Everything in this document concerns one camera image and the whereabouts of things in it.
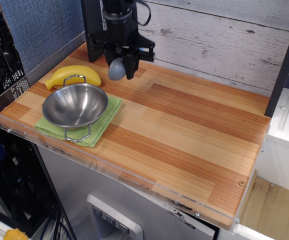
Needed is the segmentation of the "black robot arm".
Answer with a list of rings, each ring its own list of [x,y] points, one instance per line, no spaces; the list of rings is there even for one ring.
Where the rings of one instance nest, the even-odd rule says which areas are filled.
[[[124,77],[133,79],[141,60],[152,62],[155,59],[155,43],[139,33],[139,25],[146,26],[150,22],[151,12],[146,22],[140,23],[137,3],[149,7],[142,0],[103,0],[100,16],[105,28],[89,37],[89,60],[94,62],[104,55],[112,81]]]

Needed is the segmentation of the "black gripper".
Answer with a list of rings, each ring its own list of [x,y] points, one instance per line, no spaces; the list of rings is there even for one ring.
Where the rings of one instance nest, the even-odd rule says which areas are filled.
[[[140,61],[139,52],[135,49],[142,48],[144,51],[150,52],[154,60],[155,43],[140,35],[137,15],[133,14],[119,20],[106,19],[105,23],[106,30],[100,32],[98,38],[104,42],[103,53],[106,63],[110,66],[115,59],[123,58],[126,78],[131,80],[138,70]],[[123,57],[122,48],[129,48]]]

